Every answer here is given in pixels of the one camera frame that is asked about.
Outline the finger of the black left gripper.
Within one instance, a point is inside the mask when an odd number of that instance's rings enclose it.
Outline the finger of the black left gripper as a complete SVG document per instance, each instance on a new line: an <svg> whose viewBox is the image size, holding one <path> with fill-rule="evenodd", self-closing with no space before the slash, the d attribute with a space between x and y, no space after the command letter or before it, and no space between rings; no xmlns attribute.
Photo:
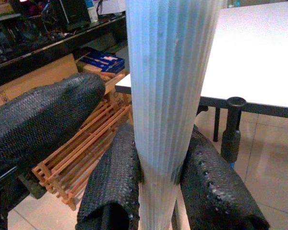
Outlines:
<svg viewBox="0 0 288 230"><path fill-rule="evenodd" d="M105 94L101 77L76 73L0 106L0 167L32 167L71 139Z"/></svg>

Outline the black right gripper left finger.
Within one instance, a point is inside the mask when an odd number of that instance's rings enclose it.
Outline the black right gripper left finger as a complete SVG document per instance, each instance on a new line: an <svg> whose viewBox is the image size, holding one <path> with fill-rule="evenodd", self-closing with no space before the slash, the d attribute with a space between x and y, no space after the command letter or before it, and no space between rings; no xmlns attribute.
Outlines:
<svg viewBox="0 0 288 230"><path fill-rule="evenodd" d="M133 126L121 124L109 149L89 176L76 229L138 229L140 180Z"/></svg>

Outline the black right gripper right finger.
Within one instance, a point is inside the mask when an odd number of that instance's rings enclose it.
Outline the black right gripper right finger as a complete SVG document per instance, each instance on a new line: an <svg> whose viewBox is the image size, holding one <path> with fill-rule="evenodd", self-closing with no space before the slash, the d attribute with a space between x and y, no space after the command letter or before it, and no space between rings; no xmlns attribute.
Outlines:
<svg viewBox="0 0 288 230"><path fill-rule="evenodd" d="M240 176L197 126L192 130L180 188L192 230L270 228Z"/></svg>

